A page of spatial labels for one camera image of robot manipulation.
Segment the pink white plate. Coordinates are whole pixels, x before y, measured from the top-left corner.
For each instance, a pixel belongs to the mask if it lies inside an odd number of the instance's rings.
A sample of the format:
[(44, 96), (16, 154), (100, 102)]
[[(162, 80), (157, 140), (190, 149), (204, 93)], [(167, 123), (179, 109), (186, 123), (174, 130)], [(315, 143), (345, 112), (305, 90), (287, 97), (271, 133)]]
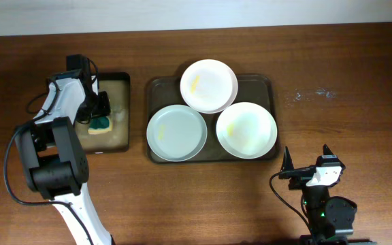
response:
[(229, 107), (238, 93), (238, 79), (221, 61), (203, 59), (189, 65), (180, 79), (185, 103), (204, 114), (215, 114)]

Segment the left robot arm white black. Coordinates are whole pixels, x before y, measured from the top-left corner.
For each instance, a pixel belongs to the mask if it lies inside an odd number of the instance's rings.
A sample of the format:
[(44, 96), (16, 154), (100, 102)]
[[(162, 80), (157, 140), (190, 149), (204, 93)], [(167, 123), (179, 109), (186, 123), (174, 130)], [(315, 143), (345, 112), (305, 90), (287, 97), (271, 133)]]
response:
[(88, 161), (74, 130), (76, 115), (97, 83), (75, 69), (50, 76), (48, 94), (36, 116), (11, 138), (28, 187), (42, 196), (39, 206), (54, 206), (77, 244), (113, 244), (88, 192)]

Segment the green yellow sponge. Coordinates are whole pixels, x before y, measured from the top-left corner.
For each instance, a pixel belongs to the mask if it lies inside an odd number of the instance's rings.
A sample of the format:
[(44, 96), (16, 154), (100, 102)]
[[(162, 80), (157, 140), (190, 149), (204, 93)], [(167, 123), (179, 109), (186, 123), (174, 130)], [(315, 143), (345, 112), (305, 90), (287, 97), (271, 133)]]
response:
[(104, 134), (111, 131), (112, 128), (113, 124), (110, 116), (102, 116), (92, 119), (88, 127), (88, 133), (90, 135)]

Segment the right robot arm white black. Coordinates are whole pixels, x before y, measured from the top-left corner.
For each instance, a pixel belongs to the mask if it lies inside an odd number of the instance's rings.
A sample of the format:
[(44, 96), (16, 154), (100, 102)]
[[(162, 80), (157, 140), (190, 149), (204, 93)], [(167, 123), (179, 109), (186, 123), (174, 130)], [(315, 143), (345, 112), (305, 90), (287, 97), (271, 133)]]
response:
[(314, 165), (303, 168), (295, 168), (289, 150), (284, 149), (280, 178), (289, 180), (290, 191), (302, 192), (301, 209), (310, 230), (308, 235), (300, 236), (300, 244), (348, 244), (357, 204), (329, 194), (344, 170), (345, 165), (327, 145)]

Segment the pale grey plate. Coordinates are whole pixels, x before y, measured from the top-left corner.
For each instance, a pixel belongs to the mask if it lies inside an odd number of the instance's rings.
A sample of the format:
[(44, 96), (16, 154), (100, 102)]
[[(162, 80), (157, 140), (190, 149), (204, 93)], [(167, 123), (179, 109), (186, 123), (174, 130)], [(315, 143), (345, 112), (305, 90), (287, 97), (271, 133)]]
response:
[(154, 113), (148, 122), (148, 146), (159, 158), (186, 161), (196, 156), (208, 138), (202, 115), (187, 105), (168, 105)]

